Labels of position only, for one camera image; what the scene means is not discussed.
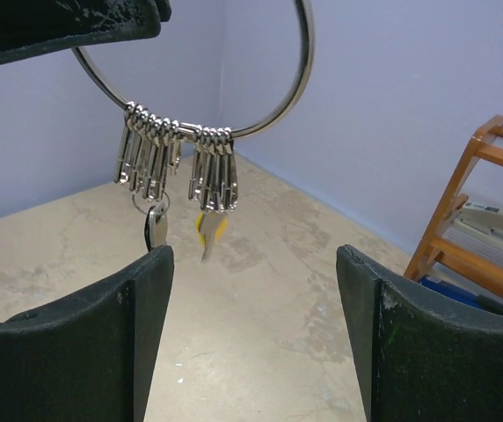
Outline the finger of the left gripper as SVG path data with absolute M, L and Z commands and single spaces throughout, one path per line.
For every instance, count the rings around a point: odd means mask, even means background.
M 155 38 L 168 1 L 0 0 L 0 65 L 63 49 Z

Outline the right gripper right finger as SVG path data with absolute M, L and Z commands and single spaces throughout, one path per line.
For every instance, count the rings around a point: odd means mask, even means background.
M 369 421 L 503 421 L 503 316 L 454 301 L 353 246 L 339 294 Z

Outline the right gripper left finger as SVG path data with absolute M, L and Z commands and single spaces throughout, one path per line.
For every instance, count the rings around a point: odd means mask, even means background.
M 171 296 L 159 247 L 0 323 L 0 421 L 141 421 Z

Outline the key with yellow tag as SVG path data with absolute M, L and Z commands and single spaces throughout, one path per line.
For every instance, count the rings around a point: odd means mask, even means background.
M 200 213 L 198 216 L 195 227 L 203 246 L 202 262 L 210 258 L 217 239 L 226 229 L 227 220 L 228 218 L 225 213 L 206 212 Z

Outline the large metal keyring with clips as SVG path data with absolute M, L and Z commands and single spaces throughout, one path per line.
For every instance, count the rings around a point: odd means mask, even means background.
M 188 198 L 199 202 L 202 213 L 228 213 L 237 207 L 238 181 L 234 142 L 258 134 L 282 120 L 305 91 L 312 70 L 315 28 L 311 4 L 294 3 L 300 28 L 300 58 L 286 97 L 262 120 L 249 127 L 203 127 L 159 117 L 145 105 L 126 100 L 105 79 L 84 47 L 72 52 L 85 73 L 123 112 L 123 131 L 113 181 L 159 202 L 168 177 L 179 170 L 182 147 L 193 146 Z

